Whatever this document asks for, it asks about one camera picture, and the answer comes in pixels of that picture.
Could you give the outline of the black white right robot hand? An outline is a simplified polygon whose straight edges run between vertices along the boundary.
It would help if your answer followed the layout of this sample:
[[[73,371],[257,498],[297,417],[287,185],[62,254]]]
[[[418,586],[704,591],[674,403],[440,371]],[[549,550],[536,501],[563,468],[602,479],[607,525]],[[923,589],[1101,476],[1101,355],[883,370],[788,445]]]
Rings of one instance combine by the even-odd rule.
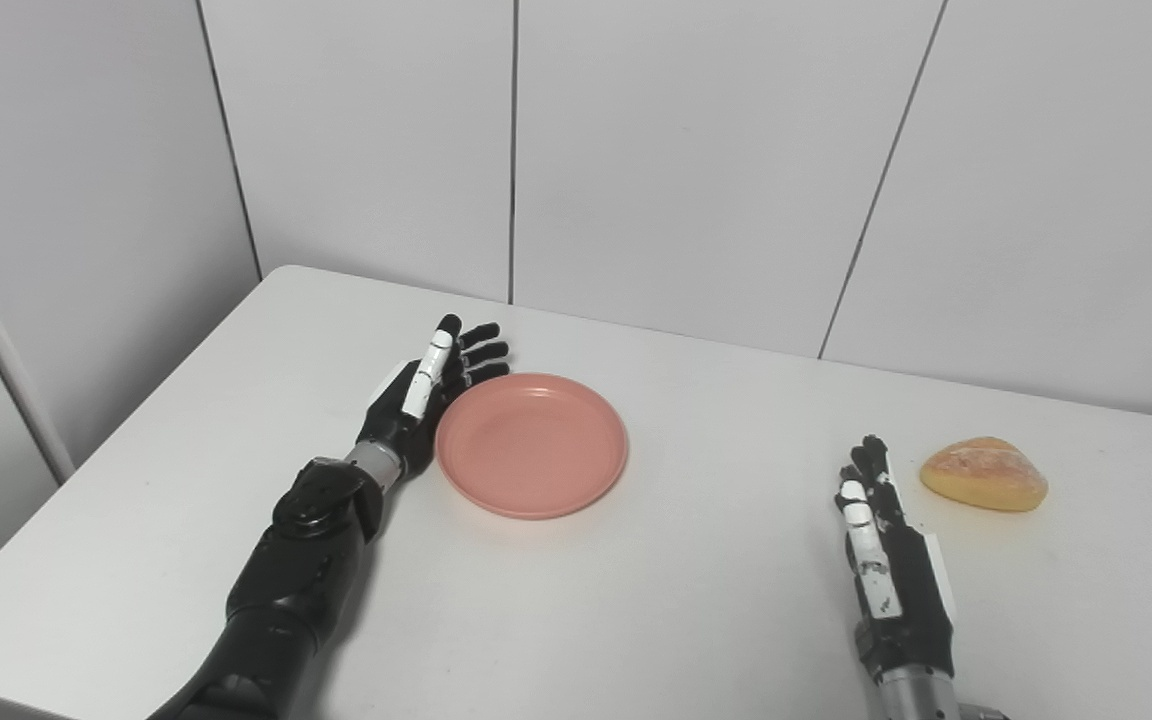
[[[905,518],[882,438],[865,435],[841,468],[835,506],[861,619],[861,666],[879,682],[900,667],[955,679],[954,621],[932,552],[932,536]]]

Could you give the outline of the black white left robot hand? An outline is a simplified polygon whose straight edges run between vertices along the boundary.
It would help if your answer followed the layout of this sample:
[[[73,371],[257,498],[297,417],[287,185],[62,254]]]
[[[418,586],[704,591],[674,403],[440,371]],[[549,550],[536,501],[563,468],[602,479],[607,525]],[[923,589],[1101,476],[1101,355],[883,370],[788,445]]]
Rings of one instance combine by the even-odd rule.
[[[372,401],[358,442],[392,450],[402,480],[424,473],[445,411],[468,389],[511,373],[508,356],[497,323],[463,329],[460,316],[444,314],[424,355],[408,361]]]

